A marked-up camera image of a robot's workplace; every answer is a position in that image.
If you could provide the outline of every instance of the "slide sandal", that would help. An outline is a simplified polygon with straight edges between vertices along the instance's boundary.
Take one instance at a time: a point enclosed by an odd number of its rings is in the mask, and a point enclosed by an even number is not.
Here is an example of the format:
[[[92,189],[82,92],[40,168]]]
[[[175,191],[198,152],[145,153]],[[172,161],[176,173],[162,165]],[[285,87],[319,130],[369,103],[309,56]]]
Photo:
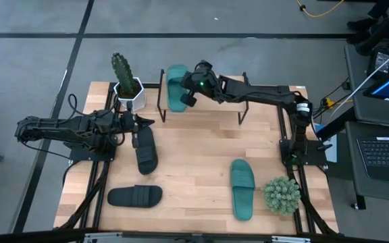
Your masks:
[[[187,105],[181,102],[181,96],[187,93],[187,90],[181,86],[181,81],[187,67],[182,64],[171,65],[166,71],[167,82],[167,106],[173,112],[183,112]]]
[[[163,190],[159,186],[131,186],[114,188],[107,194],[112,206],[150,208],[159,204]]]
[[[133,144],[136,145],[138,169],[141,174],[148,175],[155,170],[159,163],[153,131],[150,127],[146,127],[137,132],[137,135],[137,141]]]
[[[242,159],[234,160],[230,167],[230,181],[234,215],[237,220],[247,221],[253,216],[255,191],[255,177],[250,165]]]

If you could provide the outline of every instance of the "potted cactus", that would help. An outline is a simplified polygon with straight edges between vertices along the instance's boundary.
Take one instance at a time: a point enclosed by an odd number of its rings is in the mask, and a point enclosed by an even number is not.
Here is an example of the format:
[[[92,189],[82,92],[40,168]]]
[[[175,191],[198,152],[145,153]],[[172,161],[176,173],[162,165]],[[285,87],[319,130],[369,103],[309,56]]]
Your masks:
[[[112,55],[112,67],[118,78],[118,83],[113,87],[118,100],[126,107],[128,101],[132,101],[133,111],[145,107],[147,96],[139,78],[133,77],[127,59],[119,53]]]
[[[301,197],[298,184],[286,176],[275,178],[262,188],[267,208],[274,214],[290,216],[298,208]]]

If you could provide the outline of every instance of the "wooden tabletop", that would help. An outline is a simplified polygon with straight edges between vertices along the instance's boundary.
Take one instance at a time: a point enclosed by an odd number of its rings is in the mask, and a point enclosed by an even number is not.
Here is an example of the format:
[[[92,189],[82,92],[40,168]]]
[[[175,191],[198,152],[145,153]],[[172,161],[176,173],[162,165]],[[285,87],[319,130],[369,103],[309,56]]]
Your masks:
[[[226,76],[233,80],[244,82],[243,76]],[[184,112],[197,112],[197,111],[233,111],[233,112],[243,112],[246,110],[246,103],[222,103],[219,104],[217,101],[213,101],[210,98],[196,93],[194,98],[197,99],[196,105],[194,107],[187,107]],[[163,74],[161,77],[161,94],[160,94],[160,108],[163,110],[170,110],[167,105],[167,83],[166,83],[166,74]]]
[[[104,108],[108,87],[108,82],[91,83],[85,113]],[[307,95],[304,87],[290,89]],[[251,103],[241,126],[234,114],[228,112],[168,113],[166,122],[162,123],[156,108],[158,89],[147,88],[146,94],[147,105],[138,114],[155,120],[151,127],[159,165],[153,173],[141,175],[130,142],[131,134],[126,135],[126,142],[118,147],[110,165],[100,230],[295,234],[293,218],[274,215],[266,209],[261,194],[266,182],[286,175],[280,161],[280,127],[275,106]],[[307,128],[307,136],[315,139],[311,128]],[[236,220],[232,212],[230,164],[237,158],[245,159],[255,174],[253,217],[249,221]],[[65,223],[84,199],[91,164],[81,162],[68,172],[55,226]],[[338,231],[325,175],[311,166],[306,166],[305,172],[313,206]],[[107,203],[107,193],[112,188],[135,184],[161,186],[161,202],[151,209],[115,207]],[[95,202],[91,204],[87,225],[92,224],[94,209]],[[301,203],[300,212],[303,229],[308,231]]]

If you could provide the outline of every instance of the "black stripe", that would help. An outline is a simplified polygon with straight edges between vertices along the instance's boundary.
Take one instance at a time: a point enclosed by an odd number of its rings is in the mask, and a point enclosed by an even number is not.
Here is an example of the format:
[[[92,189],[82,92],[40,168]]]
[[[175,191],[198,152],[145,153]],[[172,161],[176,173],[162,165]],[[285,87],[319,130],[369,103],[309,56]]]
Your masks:
[[[93,8],[94,0],[89,0],[88,5],[86,6],[85,14],[82,19],[82,23],[79,29],[79,34],[83,34],[85,32],[86,25],[88,24],[89,16],[91,14],[91,9]],[[72,54],[70,55],[70,58],[68,60],[67,64],[67,72],[64,76],[64,79],[62,81],[61,88],[59,89],[59,93],[57,95],[57,98],[55,100],[55,104],[53,106],[53,110],[51,113],[51,118],[57,119],[59,117],[59,112],[61,111],[61,107],[64,101],[64,97],[66,96],[67,87],[70,83],[70,78],[72,76],[74,64],[76,62],[76,58],[79,53],[80,44],[82,42],[82,38],[77,38],[74,47],[72,50]],[[41,148],[42,150],[49,150],[49,147],[51,145],[50,140],[44,140]],[[41,177],[41,172],[43,171],[43,167],[45,165],[46,161],[46,152],[38,152],[38,155],[36,156],[36,163],[34,166],[34,171],[32,172],[31,180],[28,185],[28,189],[26,191],[24,200],[22,202],[22,206],[20,207],[19,216],[16,220],[16,224],[14,225],[14,233],[21,233],[24,231],[25,223],[28,218],[28,214],[31,208],[32,201],[34,200],[34,194],[38,186],[38,182]]]
[[[263,34],[263,33],[0,33],[0,38],[260,38],[344,39],[353,34]]]

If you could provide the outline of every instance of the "white pot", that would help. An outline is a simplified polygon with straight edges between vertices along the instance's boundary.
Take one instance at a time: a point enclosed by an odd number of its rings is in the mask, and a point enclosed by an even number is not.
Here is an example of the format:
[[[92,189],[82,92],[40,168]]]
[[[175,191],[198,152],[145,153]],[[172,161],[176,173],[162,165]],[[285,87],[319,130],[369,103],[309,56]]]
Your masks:
[[[119,90],[119,86],[120,86],[119,82],[116,83],[116,85],[113,87],[113,90],[117,94],[118,100],[120,101],[120,103],[123,106],[127,107],[127,102],[132,101],[132,104],[133,104],[132,111],[138,111],[138,110],[142,109],[143,107],[145,107],[145,103],[147,102],[147,95],[145,94],[145,89],[143,88],[143,85],[140,82],[139,78],[137,78],[137,77],[133,77],[133,78],[138,81],[139,86],[140,86],[140,92],[133,99],[120,98],[120,96],[118,95],[119,94],[118,90]]]

